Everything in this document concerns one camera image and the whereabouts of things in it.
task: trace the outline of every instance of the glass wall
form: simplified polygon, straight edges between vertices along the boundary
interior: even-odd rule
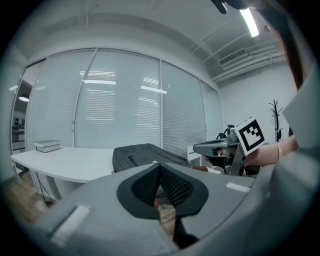
[[[11,149],[13,155],[26,151],[25,122],[28,102],[31,90],[36,84],[44,62],[43,60],[28,66],[23,73],[20,86],[15,85],[9,88],[10,91],[14,91],[16,94],[11,118]],[[28,168],[20,164],[15,165],[15,171],[18,176],[28,170]]]
[[[222,116],[218,93],[201,81],[205,117],[205,141],[215,140],[222,133]]]
[[[33,150],[39,140],[106,149],[151,143],[186,157],[187,146],[221,131],[218,93],[195,76],[145,55],[87,49],[46,61],[30,96],[26,146]]]
[[[94,50],[71,51],[48,58],[34,86],[26,119],[26,148],[34,141],[58,140],[74,146],[75,112],[83,73]]]
[[[187,156],[187,146],[205,141],[205,113],[200,81],[162,62],[163,149]]]
[[[83,80],[75,146],[114,149],[151,143],[160,147],[159,80],[159,60],[99,50]]]

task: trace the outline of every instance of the person's arm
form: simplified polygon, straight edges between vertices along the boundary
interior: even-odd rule
[[[280,143],[282,156],[296,151],[298,144],[294,135],[286,138]],[[276,144],[263,145],[247,156],[244,161],[244,166],[266,166],[275,164],[279,159],[279,150]]]

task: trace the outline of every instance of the pipe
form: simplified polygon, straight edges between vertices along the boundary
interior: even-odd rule
[[[248,53],[255,55],[255,54],[259,54],[259,53],[262,53],[262,52],[265,52],[268,50],[275,50],[275,49],[276,49],[276,47],[274,45],[272,45],[272,46],[260,48],[258,50],[248,50]]]
[[[205,63],[207,60],[209,60],[212,57],[212,55],[209,55],[205,60],[202,61],[202,63]]]
[[[233,44],[234,42],[238,41],[240,38],[243,38],[244,36],[248,35],[249,32],[244,33],[240,36],[238,36],[237,38],[233,39],[232,41],[230,41],[229,43],[227,43],[226,45],[224,45],[223,47],[221,47],[219,50],[216,50],[211,56],[214,56],[215,54],[217,54],[218,52],[220,52],[221,50],[223,50],[224,48],[228,47],[229,45]]]
[[[196,50],[198,50],[200,48],[200,46],[198,46],[197,48],[195,48],[192,53],[194,53]]]
[[[232,63],[230,65],[223,66],[222,68],[223,68],[223,70],[229,70],[229,69],[231,69],[233,67],[238,66],[239,64],[242,64],[242,63],[245,63],[247,61],[253,60],[253,58],[254,58],[254,56],[247,56],[247,57],[245,57],[243,59],[240,59],[237,62],[234,62],[234,63]]]
[[[214,32],[211,33],[211,35],[209,37],[207,37],[207,39],[204,39],[204,43],[208,42],[209,40],[211,40],[212,38],[214,38],[216,35],[218,35],[221,31],[225,30],[228,26],[230,26],[234,21],[237,21],[239,18],[235,17],[231,20],[229,20],[228,23],[222,25],[221,27],[219,27],[218,29],[216,29]]]
[[[261,57],[261,56],[266,56],[266,55],[270,55],[270,54],[274,54],[274,53],[278,53],[279,51],[277,49],[273,49],[273,50],[267,50],[267,51],[264,51],[262,53],[259,53],[259,54],[251,54],[251,52],[249,53],[249,55],[251,56],[254,56],[254,57]]]
[[[208,69],[211,69],[211,68],[213,68],[213,67],[215,67],[215,66],[217,66],[217,65],[219,65],[219,62],[214,63],[213,65],[211,65],[210,67],[208,67]]]
[[[249,66],[246,66],[246,67],[243,67],[237,71],[234,71],[226,76],[223,76],[223,77],[220,77],[218,79],[213,79],[213,81],[215,83],[219,83],[219,82],[222,82],[224,80],[227,80],[227,79],[230,79],[232,77],[235,77],[235,76],[238,76],[240,74],[244,74],[246,72],[249,72],[251,70],[254,70],[254,69],[257,69],[257,68],[260,68],[260,67],[263,67],[263,66],[266,66],[266,65],[269,65],[269,64],[273,64],[273,63],[277,63],[277,62],[282,62],[282,61],[285,61],[286,58],[285,56],[278,56],[278,57],[275,57],[272,59],[272,62],[270,62],[269,59],[266,59],[266,60],[263,60],[261,62],[258,62],[258,63],[254,63],[252,65],[249,65]]]
[[[252,46],[249,46],[247,48],[248,51],[250,51],[251,49],[254,49],[256,47],[260,47],[260,46],[264,46],[264,45],[268,45],[268,44],[271,44],[273,42],[277,41],[277,39],[271,39],[269,41],[265,41],[265,42],[261,42],[261,43],[258,43],[258,44],[255,44],[255,45],[252,45]]]
[[[285,53],[284,53],[283,51],[279,51],[279,52],[276,52],[276,53],[271,54],[271,56],[274,58],[274,57],[283,56],[284,54],[285,54]],[[234,71],[237,71],[237,70],[239,70],[239,69],[241,69],[241,68],[245,68],[245,67],[247,67],[247,66],[249,66],[249,65],[251,65],[251,64],[255,64],[255,63],[258,63],[258,62],[267,60],[267,59],[269,59],[269,56],[268,56],[268,55],[262,56],[262,57],[259,57],[259,58],[256,58],[256,59],[253,59],[253,60],[248,61],[248,62],[245,62],[245,63],[243,63],[243,64],[241,64],[241,65],[239,65],[239,66],[236,66],[236,67],[234,67],[234,68],[231,68],[231,69],[229,69],[228,71],[223,72],[223,73],[217,75],[217,76],[215,77],[215,79],[222,78],[222,77],[224,77],[224,76],[226,76],[226,75],[228,75],[228,74],[230,74],[230,73],[232,73],[232,72],[234,72]]]

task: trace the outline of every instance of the white sticker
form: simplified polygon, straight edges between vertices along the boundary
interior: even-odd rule
[[[215,170],[215,169],[211,169],[211,168],[209,168],[209,167],[207,167],[207,169],[208,169],[208,172],[209,172],[209,173],[212,173],[212,174],[221,174],[221,171],[218,171],[218,170]]]
[[[234,184],[232,182],[229,182],[226,187],[228,189],[232,189],[232,190],[238,190],[238,191],[241,191],[241,192],[245,192],[245,193],[248,193],[250,191],[250,187],[247,187],[247,186],[242,186],[242,185],[238,185],[238,184]]]
[[[56,245],[63,247],[76,232],[77,228],[83,223],[89,213],[90,209],[87,207],[83,205],[77,206],[71,215],[53,233],[51,241]]]

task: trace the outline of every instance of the air vent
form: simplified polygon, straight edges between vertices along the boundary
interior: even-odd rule
[[[240,50],[235,51],[234,53],[229,54],[227,57],[224,57],[221,60],[219,60],[219,64],[221,67],[225,67],[247,56],[247,50],[245,48],[242,48]]]

